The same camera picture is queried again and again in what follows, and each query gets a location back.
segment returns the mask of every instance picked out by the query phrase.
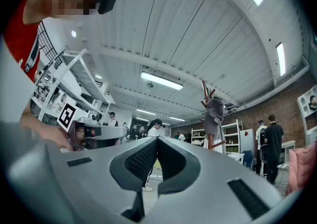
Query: ceiling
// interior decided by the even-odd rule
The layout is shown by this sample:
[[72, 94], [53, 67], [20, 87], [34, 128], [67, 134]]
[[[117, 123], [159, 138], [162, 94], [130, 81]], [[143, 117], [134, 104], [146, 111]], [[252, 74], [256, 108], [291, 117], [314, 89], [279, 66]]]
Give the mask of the ceiling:
[[[65, 22], [68, 46], [87, 48], [92, 74], [109, 83], [115, 102], [196, 122], [204, 112], [201, 80], [228, 107], [240, 107], [276, 88], [300, 63], [306, 43], [293, 0], [117, 0], [113, 11]], [[71, 30], [77, 37], [72, 38]], [[286, 75], [276, 46], [282, 42]], [[182, 90], [141, 79], [142, 71], [182, 84]]]

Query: white table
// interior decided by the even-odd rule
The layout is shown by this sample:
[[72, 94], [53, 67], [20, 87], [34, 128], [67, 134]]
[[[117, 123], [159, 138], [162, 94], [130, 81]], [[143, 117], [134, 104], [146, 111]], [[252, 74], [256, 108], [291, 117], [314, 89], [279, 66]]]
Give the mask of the white table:
[[233, 158], [233, 159], [235, 159], [237, 162], [243, 164], [243, 156], [244, 156], [244, 154], [238, 154], [237, 153], [237, 154], [229, 154], [228, 156]]
[[289, 161], [289, 150], [290, 149], [295, 149], [295, 141], [290, 140], [287, 142], [282, 143], [282, 149], [285, 149], [285, 154], [284, 154], [284, 163]]

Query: white shelving unit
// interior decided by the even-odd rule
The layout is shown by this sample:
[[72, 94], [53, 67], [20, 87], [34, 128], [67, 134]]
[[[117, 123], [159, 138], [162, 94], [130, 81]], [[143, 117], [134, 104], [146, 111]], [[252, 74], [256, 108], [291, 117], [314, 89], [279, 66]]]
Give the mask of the white shelving unit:
[[205, 134], [206, 134], [206, 131], [204, 129], [200, 129], [200, 130], [193, 130], [192, 129], [191, 144], [197, 145], [197, 146], [201, 146], [203, 144], [203, 140], [205, 138]]
[[[226, 125], [222, 125], [221, 126], [222, 130], [223, 130], [223, 134], [224, 134], [224, 138], [226, 140], [226, 153], [227, 154], [231, 154], [231, 153], [240, 153], [240, 130], [243, 130], [243, 123], [242, 121], [238, 121], [236, 120], [235, 123], [231, 123], [231, 124], [226, 124]], [[226, 133], [226, 129], [229, 128], [236, 128], [237, 132], [231, 133], [228, 132]], [[235, 144], [229, 144], [229, 140], [230, 137], [237, 137], [238, 138], [238, 143]]]
[[[102, 102], [108, 102], [104, 94], [101, 92], [100, 88], [96, 85], [94, 78], [90, 74], [89, 70], [87, 69], [83, 59], [82, 55], [84, 55], [87, 52], [86, 49], [82, 50], [81, 52], [71, 52], [76, 53], [77, 55], [69, 55], [67, 53], [60, 53], [58, 54], [48, 65], [48, 68], [50, 68], [52, 65], [54, 65], [54, 61], [57, 58], [62, 58], [63, 61], [66, 64], [66, 67], [62, 69], [61, 74], [59, 77], [55, 77], [53, 72], [50, 76], [51, 86], [50, 91], [47, 94], [45, 100], [42, 102], [36, 97], [32, 97], [31, 99], [36, 103], [36, 105], [41, 109], [40, 114], [38, 116], [38, 119], [42, 121], [44, 114], [48, 114], [54, 117], [58, 117], [60, 111], [57, 109], [53, 109], [49, 107], [49, 102], [51, 100], [51, 97], [53, 96], [53, 93], [55, 89], [58, 87], [61, 89], [65, 94], [67, 94], [70, 98], [72, 98], [74, 101], [78, 102], [81, 106], [85, 107], [89, 111], [94, 111], [96, 113], [100, 113], [103, 116], [106, 116], [105, 113], [103, 113], [101, 110], [97, 109], [95, 106], [90, 104], [88, 101], [86, 101], [81, 95], [73, 93], [71, 90], [71, 87], [68, 86], [63, 80], [64, 75], [70, 71], [75, 78], [81, 83], [82, 86], [85, 87], [85, 90], [95, 99]], [[45, 73], [42, 72], [41, 77], [38, 79], [36, 84], [43, 79]]]
[[308, 90], [305, 94], [297, 98], [297, 103], [299, 106], [299, 110], [301, 112], [303, 125], [304, 125], [306, 146], [317, 140], [317, 126], [313, 128], [307, 128], [307, 124], [306, 124], [306, 118], [308, 116], [313, 114], [316, 115], [316, 110], [311, 109], [309, 105], [310, 97], [312, 95], [317, 96], [317, 85], [315, 85], [310, 90]]

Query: backpack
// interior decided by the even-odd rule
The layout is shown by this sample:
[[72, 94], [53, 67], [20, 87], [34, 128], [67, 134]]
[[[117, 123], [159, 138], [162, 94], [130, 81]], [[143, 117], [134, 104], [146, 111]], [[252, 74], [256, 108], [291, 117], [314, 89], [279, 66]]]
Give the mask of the backpack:
[[265, 139], [265, 128], [261, 129], [260, 131], [260, 145], [266, 144], [264, 139]]

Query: hand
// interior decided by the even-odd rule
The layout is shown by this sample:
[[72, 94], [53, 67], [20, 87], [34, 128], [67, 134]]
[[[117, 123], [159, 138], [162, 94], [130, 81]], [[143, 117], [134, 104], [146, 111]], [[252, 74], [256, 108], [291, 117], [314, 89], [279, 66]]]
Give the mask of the hand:
[[60, 126], [49, 125], [45, 130], [44, 138], [55, 141], [59, 148], [74, 151], [74, 148], [68, 143], [67, 132]]

